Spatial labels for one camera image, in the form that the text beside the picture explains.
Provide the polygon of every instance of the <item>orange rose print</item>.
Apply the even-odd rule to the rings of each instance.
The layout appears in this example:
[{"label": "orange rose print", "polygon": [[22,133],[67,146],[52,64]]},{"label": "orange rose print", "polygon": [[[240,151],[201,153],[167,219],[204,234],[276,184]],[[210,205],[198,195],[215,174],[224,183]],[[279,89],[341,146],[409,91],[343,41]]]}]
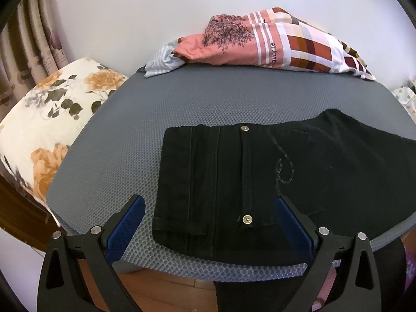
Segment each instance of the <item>orange rose print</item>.
[{"label": "orange rose print", "polygon": [[88,90],[108,90],[117,89],[124,83],[124,79],[122,74],[112,69],[103,69],[84,78],[84,82],[88,85]]},{"label": "orange rose print", "polygon": [[57,72],[54,72],[52,75],[43,79],[42,82],[36,85],[33,89],[49,89],[50,86],[53,85],[59,79],[61,75],[62,75],[62,72],[58,70]]},{"label": "orange rose print", "polygon": [[39,148],[30,155],[33,162],[34,182],[33,191],[30,191],[30,193],[45,204],[49,185],[67,152],[67,146],[57,144],[53,151]]}]

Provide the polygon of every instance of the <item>white wall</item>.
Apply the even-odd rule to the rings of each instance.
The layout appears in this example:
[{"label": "white wall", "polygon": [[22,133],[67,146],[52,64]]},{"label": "white wall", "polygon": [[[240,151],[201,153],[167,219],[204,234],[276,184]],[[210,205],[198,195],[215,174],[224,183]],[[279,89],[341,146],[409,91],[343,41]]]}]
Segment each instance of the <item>white wall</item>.
[{"label": "white wall", "polygon": [[29,312],[37,311],[37,287],[42,264],[43,256],[0,229],[0,269]]},{"label": "white wall", "polygon": [[389,89],[416,77],[416,30],[396,0],[51,0],[70,60],[90,56],[131,75],[171,39],[215,14],[279,6],[348,43]]}]

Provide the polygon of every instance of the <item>metal screw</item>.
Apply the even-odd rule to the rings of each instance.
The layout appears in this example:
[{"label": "metal screw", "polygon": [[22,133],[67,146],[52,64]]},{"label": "metal screw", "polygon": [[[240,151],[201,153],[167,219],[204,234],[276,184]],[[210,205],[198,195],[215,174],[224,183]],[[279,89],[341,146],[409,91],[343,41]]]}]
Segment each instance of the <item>metal screw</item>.
[{"label": "metal screw", "polygon": [[367,235],[364,232],[358,232],[358,238],[365,241],[367,239]]},{"label": "metal screw", "polygon": [[52,238],[53,239],[58,239],[59,237],[61,237],[62,236],[62,232],[61,231],[55,231],[53,234],[52,234]]},{"label": "metal screw", "polygon": [[92,229],[91,229],[91,233],[93,234],[93,235],[97,235],[97,234],[99,234],[101,232],[101,226],[94,226]]},{"label": "metal screw", "polygon": [[320,234],[322,234],[324,236],[329,235],[329,230],[325,226],[320,227],[318,231],[319,231]]}]

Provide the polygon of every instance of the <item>black jeans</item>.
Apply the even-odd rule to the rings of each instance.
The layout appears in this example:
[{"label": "black jeans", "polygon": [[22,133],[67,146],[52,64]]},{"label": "black jeans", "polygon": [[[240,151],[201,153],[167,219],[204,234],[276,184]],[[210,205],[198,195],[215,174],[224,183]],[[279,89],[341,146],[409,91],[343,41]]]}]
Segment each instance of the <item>black jeans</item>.
[{"label": "black jeans", "polygon": [[276,215],[287,196],[337,235],[378,237],[416,211],[416,142],[336,109],[275,125],[169,128],[153,238],[186,255],[232,264],[292,265]]}]

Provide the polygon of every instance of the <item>blue gripper pad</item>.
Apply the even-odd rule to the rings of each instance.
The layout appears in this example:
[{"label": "blue gripper pad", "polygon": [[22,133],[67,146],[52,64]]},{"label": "blue gripper pad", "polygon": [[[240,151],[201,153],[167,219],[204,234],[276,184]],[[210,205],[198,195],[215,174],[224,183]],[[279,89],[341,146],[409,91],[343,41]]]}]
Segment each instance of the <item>blue gripper pad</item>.
[{"label": "blue gripper pad", "polygon": [[276,219],[293,250],[301,261],[310,264],[314,259],[314,244],[282,198],[276,199]]},{"label": "blue gripper pad", "polygon": [[111,220],[118,218],[119,223],[112,229],[110,235],[106,238],[107,243],[104,242],[105,258],[109,264],[120,260],[126,250],[130,240],[136,232],[140,222],[142,221],[146,212],[146,203],[143,197],[134,195],[123,207],[123,209],[111,216],[109,221],[104,225],[104,230],[112,229]]}]

